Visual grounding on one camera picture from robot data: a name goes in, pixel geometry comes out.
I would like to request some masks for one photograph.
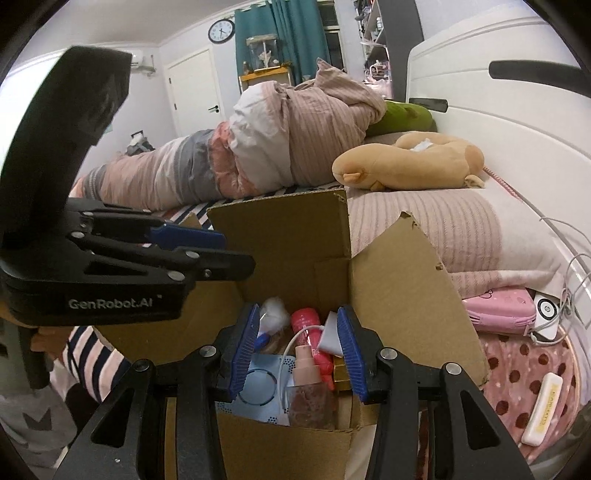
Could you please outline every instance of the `red bottle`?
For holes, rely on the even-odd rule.
[[[299,332],[303,328],[311,325],[320,325],[320,318],[316,310],[307,308],[300,309],[291,315],[291,328],[294,333]],[[333,391],[335,384],[332,379],[333,362],[332,357],[328,353],[320,352],[318,350],[318,343],[320,342],[320,336],[322,331],[318,329],[309,330],[308,332],[302,333],[296,340],[296,345],[310,345],[312,348],[312,357],[314,363],[320,368],[320,375],[322,381],[328,385],[328,388]]]

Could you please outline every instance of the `aquarium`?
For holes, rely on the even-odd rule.
[[[246,45],[251,52],[251,67],[253,70],[270,69],[280,66],[277,50],[277,35],[258,35],[246,39]]]

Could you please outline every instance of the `white door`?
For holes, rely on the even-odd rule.
[[[168,69],[173,112],[181,137],[216,128],[223,120],[209,50]]]

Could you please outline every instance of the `ceiling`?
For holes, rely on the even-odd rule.
[[[69,0],[18,58],[23,63],[76,43],[160,43],[244,0]]]

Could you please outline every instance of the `cotton ball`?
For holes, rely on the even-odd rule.
[[[290,324],[290,314],[287,313],[283,301],[279,297],[266,299],[261,307],[261,325],[259,334],[274,335]]]

